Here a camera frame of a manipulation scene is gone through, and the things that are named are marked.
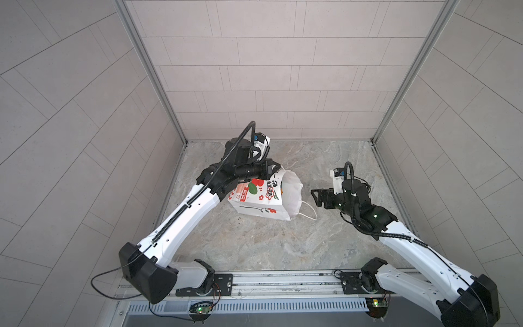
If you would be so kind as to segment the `floral white paper bag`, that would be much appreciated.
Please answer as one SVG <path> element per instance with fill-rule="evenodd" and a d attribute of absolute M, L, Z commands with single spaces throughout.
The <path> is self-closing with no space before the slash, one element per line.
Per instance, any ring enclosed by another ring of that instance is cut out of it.
<path fill-rule="evenodd" d="M 281 168 L 268 181 L 255 178 L 241 183 L 228 196 L 228 202 L 239 214 L 290 221 L 301 215 L 313 221 L 317 213 L 308 216 L 300 212 L 303 184 L 295 172 Z"/>

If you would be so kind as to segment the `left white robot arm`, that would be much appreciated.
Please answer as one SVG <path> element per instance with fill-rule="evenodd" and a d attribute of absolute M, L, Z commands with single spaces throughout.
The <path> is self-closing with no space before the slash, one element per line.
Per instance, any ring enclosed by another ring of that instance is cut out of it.
<path fill-rule="evenodd" d="M 123 276 L 152 305 L 171 291 L 191 288 L 208 294 L 214 269 L 202 260 L 172 261 L 183 241 L 202 218 L 241 183 L 268 181 L 280 164 L 268 158 L 270 139 L 250 122 L 240 136 L 228 141 L 220 162 L 202 171 L 182 203 L 138 244 L 126 243 L 118 253 Z"/>

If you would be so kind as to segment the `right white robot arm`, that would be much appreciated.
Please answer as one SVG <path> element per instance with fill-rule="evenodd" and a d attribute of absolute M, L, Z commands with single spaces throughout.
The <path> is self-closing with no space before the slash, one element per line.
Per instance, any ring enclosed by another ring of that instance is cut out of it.
<path fill-rule="evenodd" d="M 317 207 L 337 209 L 344 222 L 408 261 L 423 280 L 373 258 L 360 271 L 368 294 L 397 294 L 432 313 L 444 326 L 494 326 L 501 317 L 496 283 L 475 276 L 444 258 L 384 207 L 371 202 L 370 185 L 355 176 L 351 162 L 330 172 L 330 189 L 313 189 Z"/>

